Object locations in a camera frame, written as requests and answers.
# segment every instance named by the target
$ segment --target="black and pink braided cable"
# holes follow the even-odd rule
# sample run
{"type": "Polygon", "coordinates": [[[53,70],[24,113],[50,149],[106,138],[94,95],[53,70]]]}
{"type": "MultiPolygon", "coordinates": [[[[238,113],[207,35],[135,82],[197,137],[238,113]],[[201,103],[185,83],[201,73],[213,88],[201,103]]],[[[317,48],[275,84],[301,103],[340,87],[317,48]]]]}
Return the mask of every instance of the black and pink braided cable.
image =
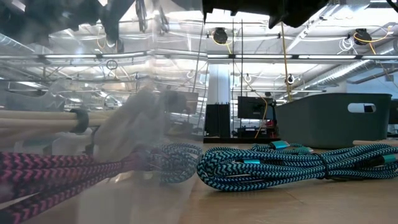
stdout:
{"type": "Polygon", "coordinates": [[[118,162],[90,156],[41,156],[0,152],[0,203],[32,195],[0,210],[1,224],[19,224],[70,199],[98,182],[130,170],[154,170],[163,182],[179,183],[194,173],[201,148],[169,144],[135,151],[118,162]]]}

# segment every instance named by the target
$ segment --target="clear plastic sheet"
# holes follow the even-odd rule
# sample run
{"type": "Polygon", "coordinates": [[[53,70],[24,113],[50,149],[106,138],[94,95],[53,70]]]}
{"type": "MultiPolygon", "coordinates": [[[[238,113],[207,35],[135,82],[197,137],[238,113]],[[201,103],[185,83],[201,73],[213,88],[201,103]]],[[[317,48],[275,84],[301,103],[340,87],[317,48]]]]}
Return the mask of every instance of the clear plastic sheet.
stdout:
{"type": "Polygon", "coordinates": [[[123,53],[2,59],[19,76],[1,78],[0,223],[178,223],[203,142],[201,1],[140,2],[147,28],[139,32],[135,13],[135,34],[120,22],[123,53]]]}

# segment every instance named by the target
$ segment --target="gray plastic bin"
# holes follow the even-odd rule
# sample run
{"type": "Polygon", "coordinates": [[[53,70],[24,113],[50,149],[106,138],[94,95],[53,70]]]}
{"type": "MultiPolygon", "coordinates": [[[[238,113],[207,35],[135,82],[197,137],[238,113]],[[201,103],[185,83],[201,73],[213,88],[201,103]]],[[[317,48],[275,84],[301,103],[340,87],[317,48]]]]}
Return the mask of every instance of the gray plastic bin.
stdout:
{"type": "Polygon", "coordinates": [[[354,140],[387,138],[390,94],[327,93],[276,107],[282,140],[317,149],[351,147],[354,140]],[[352,113],[351,103],[372,103],[373,113],[352,113]]]}

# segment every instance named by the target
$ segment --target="ceiling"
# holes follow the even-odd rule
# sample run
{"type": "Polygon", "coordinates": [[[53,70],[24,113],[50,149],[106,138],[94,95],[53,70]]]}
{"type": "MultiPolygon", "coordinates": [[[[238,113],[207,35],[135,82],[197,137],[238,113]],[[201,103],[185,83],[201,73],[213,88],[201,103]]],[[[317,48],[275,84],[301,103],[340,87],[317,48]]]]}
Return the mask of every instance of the ceiling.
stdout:
{"type": "MultiPolygon", "coordinates": [[[[107,0],[99,0],[99,2],[105,5],[107,0]]],[[[48,47],[39,44],[21,45],[6,37],[1,38],[3,39],[0,40],[1,55],[60,55],[56,58],[46,58],[45,62],[36,58],[22,60],[15,57],[13,59],[3,57],[0,60],[0,77],[3,80],[28,82],[31,79],[41,78],[46,82],[34,82],[38,84],[37,86],[19,82],[10,85],[2,82],[2,87],[5,89],[46,89],[58,78],[71,78],[83,83],[82,88],[93,90],[98,88],[106,93],[134,91],[139,82],[140,85],[152,85],[159,90],[162,84],[169,84],[174,89],[185,91],[191,90],[195,85],[202,96],[207,86],[205,83],[208,73],[206,54],[283,54],[283,41],[280,36],[282,26],[277,25],[273,29],[268,29],[268,16],[238,13],[236,17],[230,17],[228,12],[215,10],[213,14],[208,15],[206,24],[203,26],[203,16],[199,10],[185,11],[169,0],[162,0],[160,4],[169,20],[168,33],[159,33],[157,22],[159,12],[153,10],[149,3],[147,6],[149,28],[145,33],[139,31],[135,3],[120,20],[119,33],[124,44],[124,53],[151,53],[137,57],[112,58],[112,63],[116,62],[117,68],[112,63],[107,66],[109,60],[106,59],[62,57],[62,55],[117,54],[114,48],[107,46],[105,33],[99,21],[96,26],[80,25],[79,30],[75,32],[68,29],[52,34],[48,47]],[[231,42],[228,47],[218,45],[213,41],[212,32],[216,27],[225,28],[228,42],[231,42]]],[[[348,7],[344,7],[334,13],[324,10],[315,14],[301,27],[294,29],[284,26],[287,54],[373,54],[369,45],[353,44],[352,35],[355,29],[367,29],[373,39],[382,39],[374,43],[376,52],[381,46],[395,39],[398,32],[395,22],[398,21],[398,13],[390,8],[367,8],[352,12],[348,7]],[[323,20],[319,19],[321,13],[327,15],[323,20]]],[[[228,63],[230,73],[239,76],[242,69],[243,73],[248,73],[250,76],[248,81],[253,88],[276,90],[285,88],[285,66],[282,59],[244,61],[243,66],[240,59],[234,61],[235,66],[230,61],[228,63]]],[[[288,61],[287,71],[296,78],[295,85],[299,86],[346,63],[353,62],[288,61]]],[[[239,78],[235,80],[235,85],[240,85],[239,78]]],[[[243,86],[248,89],[246,83],[243,83],[243,86]]],[[[115,98],[123,101],[123,93],[115,98]]]]}

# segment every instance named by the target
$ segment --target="wooden surface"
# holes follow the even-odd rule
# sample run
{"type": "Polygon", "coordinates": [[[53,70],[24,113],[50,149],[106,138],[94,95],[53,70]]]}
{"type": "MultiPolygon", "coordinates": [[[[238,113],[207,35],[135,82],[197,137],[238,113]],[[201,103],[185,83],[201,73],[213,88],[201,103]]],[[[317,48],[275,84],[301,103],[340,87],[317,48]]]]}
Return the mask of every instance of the wooden surface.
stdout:
{"type": "Polygon", "coordinates": [[[397,198],[398,179],[315,179],[253,192],[219,192],[198,180],[179,224],[397,223],[397,198]]]}

